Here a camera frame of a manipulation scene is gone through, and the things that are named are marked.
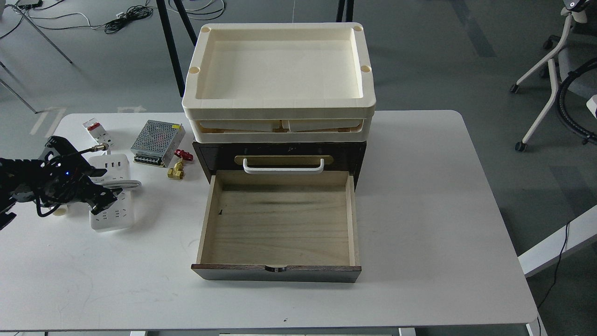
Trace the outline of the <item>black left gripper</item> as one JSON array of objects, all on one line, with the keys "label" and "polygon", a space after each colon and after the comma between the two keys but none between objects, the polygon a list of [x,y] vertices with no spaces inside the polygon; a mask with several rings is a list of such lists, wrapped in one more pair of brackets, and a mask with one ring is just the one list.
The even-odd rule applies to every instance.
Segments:
[{"label": "black left gripper", "polygon": [[134,189],[134,180],[92,183],[100,169],[83,158],[84,153],[100,151],[100,145],[77,151],[64,137],[51,136],[37,160],[15,160],[13,202],[34,202],[40,217],[47,217],[62,205],[83,202],[92,215],[108,209],[118,200],[118,189]]}]

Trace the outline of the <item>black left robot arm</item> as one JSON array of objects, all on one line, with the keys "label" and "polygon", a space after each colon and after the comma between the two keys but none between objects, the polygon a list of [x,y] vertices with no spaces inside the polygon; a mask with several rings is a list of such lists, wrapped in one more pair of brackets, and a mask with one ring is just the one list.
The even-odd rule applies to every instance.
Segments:
[{"label": "black left robot arm", "polygon": [[39,217],[47,217],[60,206],[76,202],[87,203],[94,215],[108,209],[122,189],[93,183],[91,177],[101,177],[107,170],[95,168],[83,158],[83,153],[108,148],[107,143],[101,143],[77,151],[66,138],[51,136],[39,159],[1,159],[1,227],[15,218],[16,214],[9,211],[16,202],[35,202]]}]

